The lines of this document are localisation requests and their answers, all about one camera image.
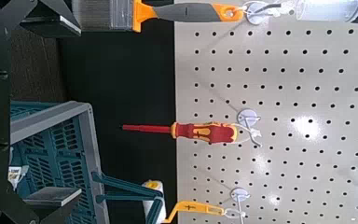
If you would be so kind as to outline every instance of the orange handle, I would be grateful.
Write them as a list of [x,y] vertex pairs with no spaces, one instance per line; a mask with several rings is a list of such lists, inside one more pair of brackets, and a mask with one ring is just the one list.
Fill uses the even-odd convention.
[[173,138],[185,137],[209,143],[232,143],[237,139],[237,128],[231,124],[210,122],[204,124],[179,124],[171,127]]
[[239,21],[243,18],[243,10],[239,7],[212,4],[221,21]]

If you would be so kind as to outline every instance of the screwdriver handle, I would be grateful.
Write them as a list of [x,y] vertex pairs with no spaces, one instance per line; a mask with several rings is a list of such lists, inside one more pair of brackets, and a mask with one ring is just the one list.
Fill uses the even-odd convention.
[[180,124],[175,122],[171,127],[173,138],[185,137],[202,140],[208,143],[232,143],[237,140],[238,130],[234,125],[209,122],[204,124]]

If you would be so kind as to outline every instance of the orange tool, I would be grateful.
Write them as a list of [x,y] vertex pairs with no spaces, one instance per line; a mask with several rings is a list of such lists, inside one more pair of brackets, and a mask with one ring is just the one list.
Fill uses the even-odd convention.
[[180,124],[169,126],[123,125],[123,130],[144,133],[170,133],[174,139],[185,137],[208,143],[233,143],[237,140],[238,130],[233,124],[210,122],[204,124]]
[[241,7],[230,5],[179,3],[151,7],[142,3],[142,0],[134,0],[132,30],[141,32],[141,23],[152,18],[184,22],[240,21],[243,14]]

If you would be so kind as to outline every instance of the floor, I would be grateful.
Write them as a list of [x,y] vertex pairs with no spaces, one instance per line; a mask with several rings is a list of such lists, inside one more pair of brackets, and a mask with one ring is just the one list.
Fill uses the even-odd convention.
[[11,37],[11,94],[16,101],[65,102],[56,39],[45,39],[20,26]]

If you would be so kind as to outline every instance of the yellow tool handle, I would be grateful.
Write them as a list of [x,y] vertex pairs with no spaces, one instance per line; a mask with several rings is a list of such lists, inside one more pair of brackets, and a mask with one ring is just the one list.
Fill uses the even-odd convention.
[[221,217],[225,214],[225,209],[207,203],[181,201],[176,204],[170,216],[162,221],[162,223],[171,223],[177,212],[204,213]]

